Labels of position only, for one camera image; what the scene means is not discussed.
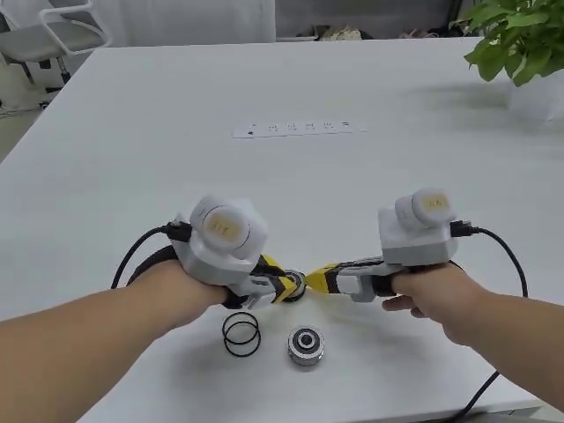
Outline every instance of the hand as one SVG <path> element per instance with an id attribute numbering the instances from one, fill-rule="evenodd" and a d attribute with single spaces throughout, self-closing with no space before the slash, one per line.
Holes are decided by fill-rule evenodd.
<path id="1" fill-rule="evenodd" d="M 464 343 L 465 323 L 490 294 L 453 264 L 399 274 L 392 287 L 399 296 L 386 300 L 382 304 L 385 310 L 411 310 L 414 317 L 428 317 L 440 323 L 457 344 Z"/>
<path id="2" fill-rule="evenodd" d="M 169 260 L 155 264 L 126 289 L 136 290 L 164 318 L 165 331 L 193 322 L 212 305 L 226 300 L 222 286 L 208 286 L 186 274 L 180 262 Z"/>

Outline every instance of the white power socket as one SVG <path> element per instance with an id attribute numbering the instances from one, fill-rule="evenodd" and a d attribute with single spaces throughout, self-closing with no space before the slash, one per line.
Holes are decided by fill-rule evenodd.
<path id="1" fill-rule="evenodd" d="M 366 128 L 347 120 L 251 123 L 235 128 L 233 138 L 289 137 L 353 132 L 366 132 Z"/>

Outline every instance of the table surface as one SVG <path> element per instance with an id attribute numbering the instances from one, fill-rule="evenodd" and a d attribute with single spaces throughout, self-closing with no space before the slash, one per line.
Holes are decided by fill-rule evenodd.
<path id="1" fill-rule="evenodd" d="M 98 51 L 0 166 L 0 318 L 110 285 L 133 241 L 214 193 L 246 197 L 266 251 L 311 271 L 380 252 L 376 211 L 443 187 L 459 217 L 501 234 L 531 296 L 564 302 L 564 125 L 519 120 L 508 81 L 468 70 L 473 40 L 345 41 Z M 248 122 L 351 119 L 367 132 L 234 140 Z M 158 246 L 153 240 L 131 269 Z M 456 260 L 519 294 L 505 253 L 461 241 Z M 226 353 L 217 307 L 154 343 L 83 422 L 309 422 L 450 415 L 492 368 L 441 328 L 380 301 L 308 293 L 256 311 L 263 344 Z M 313 324 L 326 355 L 293 367 L 286 337 Z M 484 410 L 536 404 L 505 379 Z"/>

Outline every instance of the white curtain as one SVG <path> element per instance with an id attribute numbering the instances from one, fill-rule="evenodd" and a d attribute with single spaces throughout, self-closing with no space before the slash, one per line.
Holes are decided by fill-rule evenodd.
<path id="1" fill-rule="evenodd" d="M 271 42 L 275 0 L 95 0 L 117 47 Z M 48 0 L 4 0 L 22 25 Z"/>

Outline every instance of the metal bearing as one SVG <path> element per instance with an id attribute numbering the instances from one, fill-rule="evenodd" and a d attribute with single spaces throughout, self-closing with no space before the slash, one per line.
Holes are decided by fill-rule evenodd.
<path id="1" fill-rule="evenodd" d="M 296 290 L 283 299 L 283 302 L 296 302 L 306 293 L 306 275 L 300 271 L 286 271 L 286 277 L 296 284 Z"/>
<path id="2" fill-rule="evenodd" d="M 314 366 L 323 357 L 325 340 L 313 326 L 298 326 L 288 337 L 288 354 L 299 366 Z"/>

